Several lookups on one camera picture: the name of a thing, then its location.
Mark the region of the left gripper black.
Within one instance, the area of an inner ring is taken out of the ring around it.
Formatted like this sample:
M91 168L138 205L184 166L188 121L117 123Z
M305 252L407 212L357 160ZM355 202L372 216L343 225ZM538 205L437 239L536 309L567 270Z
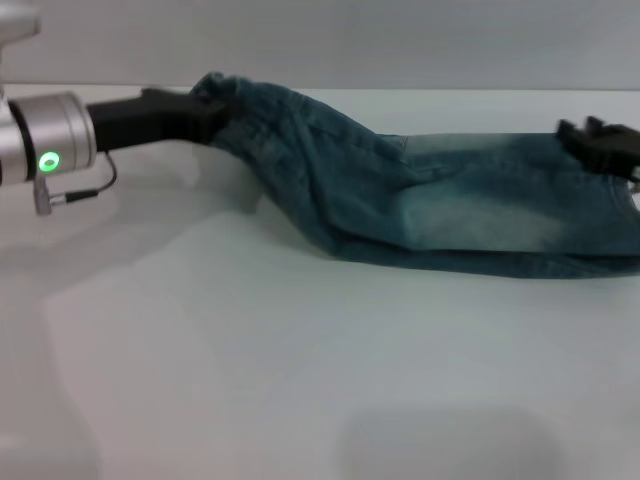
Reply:
M87 105L98 151L111 151L161 142L212 141L233 120L233 106L201 105L187 94L143 89L134 98Z

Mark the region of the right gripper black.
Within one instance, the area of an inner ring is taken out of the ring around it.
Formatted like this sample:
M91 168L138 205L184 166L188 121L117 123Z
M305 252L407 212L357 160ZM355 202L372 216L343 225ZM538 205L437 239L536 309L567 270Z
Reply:
M586 118L584 130L586 135L574 123L560 120L556 128L556 139L564 150L578 151L576 157L591 173L624 179L639 178L637 131L608 131L607 123L595 116Z

